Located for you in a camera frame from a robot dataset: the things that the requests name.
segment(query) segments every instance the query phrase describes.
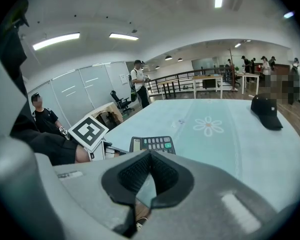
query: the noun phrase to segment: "calculator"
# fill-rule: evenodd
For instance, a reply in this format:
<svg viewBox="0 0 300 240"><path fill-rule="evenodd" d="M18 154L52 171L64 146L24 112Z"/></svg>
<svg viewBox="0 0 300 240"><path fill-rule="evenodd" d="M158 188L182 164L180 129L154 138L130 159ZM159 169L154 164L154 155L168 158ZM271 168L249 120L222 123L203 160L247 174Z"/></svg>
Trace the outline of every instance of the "calculator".
<svg viewBox="0 0 300 240"><path fill-rule="evenodd" d="M130 142L130 152L148 150L163 151L170 154L176 154L172 138L170 136L158 137L132 137Z"/></svg>

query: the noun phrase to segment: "black baseball cap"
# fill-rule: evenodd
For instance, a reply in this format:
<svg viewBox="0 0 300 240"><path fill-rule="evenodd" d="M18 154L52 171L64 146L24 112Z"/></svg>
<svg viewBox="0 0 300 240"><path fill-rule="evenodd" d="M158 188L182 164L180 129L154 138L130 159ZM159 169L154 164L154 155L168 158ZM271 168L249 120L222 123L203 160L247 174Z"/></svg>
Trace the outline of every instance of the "black baseball cap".
<svg viewBox="0 0 300 240"><path fill-rule="evenodd" d="M36 102L38 100L38 97L40 97L39 92L33 94L31 96L31 102L34 102L34 101Z"/></svg>
<svg viewBox="0 0 300 240"><path fill-rule="evenodd" d="M259 117L262 125L269 130L283 128L277 117L277 100L271 99L267 93L254 96L251 102L251 110Z"/></svg>

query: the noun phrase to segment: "chair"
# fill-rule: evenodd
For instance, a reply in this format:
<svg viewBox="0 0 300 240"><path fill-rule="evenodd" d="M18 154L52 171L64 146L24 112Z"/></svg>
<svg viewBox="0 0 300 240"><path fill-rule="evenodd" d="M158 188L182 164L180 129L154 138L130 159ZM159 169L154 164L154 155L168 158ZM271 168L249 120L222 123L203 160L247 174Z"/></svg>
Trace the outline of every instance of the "chair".
<svg viewBox="0 0 300 240"><path fill-rule="evenodd" d="M127 114L129 115L130 110L134 111L134 108L130 108L128 107L128 105L132 102L132 101L127 101L127 99L129 98L118 98L117 93L115 90L112 90L110 95L112 96L112 98L115 100L115 102L117 103L117 108L120 109L122 111L122 113L127 112Z"/></svg>

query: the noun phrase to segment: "light blue table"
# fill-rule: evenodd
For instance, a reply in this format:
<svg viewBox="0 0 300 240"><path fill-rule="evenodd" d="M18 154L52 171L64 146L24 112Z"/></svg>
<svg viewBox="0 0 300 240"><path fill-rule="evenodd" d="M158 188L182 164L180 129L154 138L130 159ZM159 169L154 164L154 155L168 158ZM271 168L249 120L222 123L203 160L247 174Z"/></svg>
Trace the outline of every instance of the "light blue table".
<svg viewBox="0 0 300 240"><path fill-rule="evenodd" d="M283 129L264 128L250 106L249 100L158 100L105 138L129 150L133 136L171 136L178 156L225 170L281 211L300 198L300 137L279 112ZM155 196L149 176L137 198L149 206Z"/></svg>

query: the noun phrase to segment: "shorts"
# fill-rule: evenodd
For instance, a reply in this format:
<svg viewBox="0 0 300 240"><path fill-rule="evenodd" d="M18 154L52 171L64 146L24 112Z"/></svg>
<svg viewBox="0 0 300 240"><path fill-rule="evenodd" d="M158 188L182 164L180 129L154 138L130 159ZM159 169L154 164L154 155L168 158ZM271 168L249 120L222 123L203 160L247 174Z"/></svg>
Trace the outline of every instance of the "shorts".
<svg viewBox="0 0 300 240"><path fill-rule="evenodd" d="M74 164L76 161L77 143L48 132L25 130L11 134L12 137L25 141L35 153L46 155L52 166Z"/></svg>

